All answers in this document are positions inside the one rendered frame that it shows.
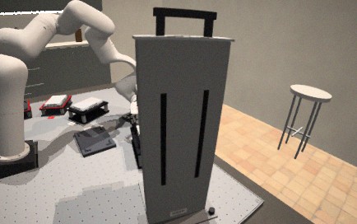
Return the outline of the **black cylindrical knob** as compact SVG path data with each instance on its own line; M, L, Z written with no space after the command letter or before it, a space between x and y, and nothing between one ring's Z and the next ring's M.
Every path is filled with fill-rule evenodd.
M210 207L208 213L210 215L213 215L215 213L215 209L213 207Z

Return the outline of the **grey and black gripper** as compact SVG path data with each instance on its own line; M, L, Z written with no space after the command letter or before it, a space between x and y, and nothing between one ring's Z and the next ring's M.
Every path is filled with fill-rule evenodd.
M136 117L137 116L137 117ZM137 99L135 99L130 105L130 112L122 115L122 119L129 122L134 129L137 129L138 124L138 110L137 110ZM137 121L137 122L136 122Z

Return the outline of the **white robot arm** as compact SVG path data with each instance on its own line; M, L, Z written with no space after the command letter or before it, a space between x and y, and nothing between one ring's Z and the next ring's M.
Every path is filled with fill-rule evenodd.
M0 29L0 162L17 161L27 156L25 143L24 94L28 78L22 61L33 61L55 35L72 35L83 25L85 38L102 64L125 62L134 72L115 84L119 95L130 104L137 99L136 64L120 54L109 37L113 22L102 12L78 0L70 1L60 15L43 12L24 30ZM22 60L22 61L21 61Z

